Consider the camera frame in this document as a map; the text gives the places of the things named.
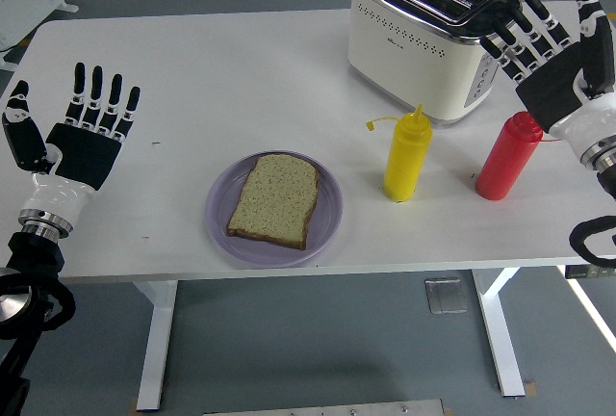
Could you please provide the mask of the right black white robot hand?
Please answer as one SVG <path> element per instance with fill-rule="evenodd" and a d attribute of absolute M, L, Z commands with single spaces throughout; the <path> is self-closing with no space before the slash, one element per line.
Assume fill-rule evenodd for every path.
<path fill-rule="evenodd" d="M 615 144 L 615 60 L 612 27 L 599 0 L 576 0 L 578 38 L 573 39 L 540 0 L 524 0 L 538 27 L 519 7 L 506 16 L 522 31 L 519 39 L 500 20 L 493 21 L 499 48 L 482 38 L 482 47 L 516 82 L 516 93 L 541 129 L 567 142 L 593 169 L 596 157 Z"/>

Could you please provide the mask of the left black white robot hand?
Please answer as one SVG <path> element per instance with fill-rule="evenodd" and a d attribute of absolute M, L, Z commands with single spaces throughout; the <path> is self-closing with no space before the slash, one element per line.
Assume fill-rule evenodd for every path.
<path fill-rule="evenodd" d="M 19 81 L 11 92 L 2 127 L 16 165 L 32 173 L 35 186 L 20 211 L 22 225 L 46 225 L 70 233 L 110 175 L 133 125 L 141 89 L 131 88 L 122 104 L 122 76 L 112 78 L 107 101 L 103 83 L 101 66 L 92 70 L 87 85 L 85 65 L 77 63 L 64 118 L 46 137 L 31 116 L 28 83 Z"/>

